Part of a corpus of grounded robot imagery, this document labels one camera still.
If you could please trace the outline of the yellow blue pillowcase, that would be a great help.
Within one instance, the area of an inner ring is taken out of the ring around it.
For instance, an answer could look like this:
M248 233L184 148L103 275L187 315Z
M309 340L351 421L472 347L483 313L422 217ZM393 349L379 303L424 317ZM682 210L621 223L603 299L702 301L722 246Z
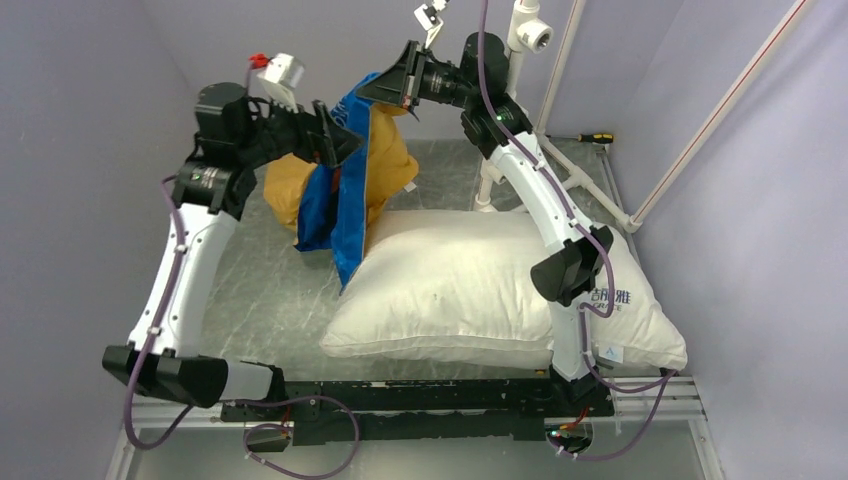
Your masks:
M363 146L335 169L283 156L268 165L262 196L276 220L294 232L296 250L332 252L345 288L365 258L369 228L389 199L413 182L419 164L396 124L405 109L365 100L351 89L330 113L361 135Z

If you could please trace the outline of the white pillow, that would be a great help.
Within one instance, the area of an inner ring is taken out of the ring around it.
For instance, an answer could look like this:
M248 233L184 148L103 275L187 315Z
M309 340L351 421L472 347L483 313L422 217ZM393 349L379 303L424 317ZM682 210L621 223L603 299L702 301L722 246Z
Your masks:
M625 238L586 301L592 350L615 365L681 370L686 342L665 315ZM389 211L366 238L321 339L336 358L464 362L541 369L552 357L549 305L530 272L546 257L525 213Z

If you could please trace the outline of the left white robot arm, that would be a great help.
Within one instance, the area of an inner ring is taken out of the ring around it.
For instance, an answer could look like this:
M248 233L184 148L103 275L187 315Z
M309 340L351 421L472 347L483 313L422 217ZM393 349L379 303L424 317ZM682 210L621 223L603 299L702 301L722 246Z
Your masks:
M203 88L194 114L192 152L166 197L168 240L151 293L127 341L107 347L102 365L132 397L197 408L238 402L272 420L288 402L280 368L199 351L214 276L259 167L288 154L338 167L364 140L339 125L321 101L310 109L287 106L232 82Z

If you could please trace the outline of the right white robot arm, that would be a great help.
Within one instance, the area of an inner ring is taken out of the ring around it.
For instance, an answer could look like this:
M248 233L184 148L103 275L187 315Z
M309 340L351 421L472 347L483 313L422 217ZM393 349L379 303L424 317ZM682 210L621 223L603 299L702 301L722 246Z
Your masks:
M548 256L531 268L530 277L551 308L550 373L559 380L551 401L560 413L574 415L588 404L597 371L588 322L567 310L595 288L614 235L579 210L547 163L531 121L508 91L509 70L503 41L493 33L470 34L459 64L440 61L410 40L392 66L355 93L408 112L423 100L461 109L466 138L511 184L545 245Z

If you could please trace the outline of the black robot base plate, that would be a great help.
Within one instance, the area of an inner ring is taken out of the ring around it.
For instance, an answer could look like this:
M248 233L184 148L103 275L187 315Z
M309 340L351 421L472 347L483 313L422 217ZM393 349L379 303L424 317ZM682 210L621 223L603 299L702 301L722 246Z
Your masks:
M221 408L225 423L285 423L297 446L328 442L507 437L540 441L578 418L611 418L608 388L555 373L530 378L288 381L274 407Z

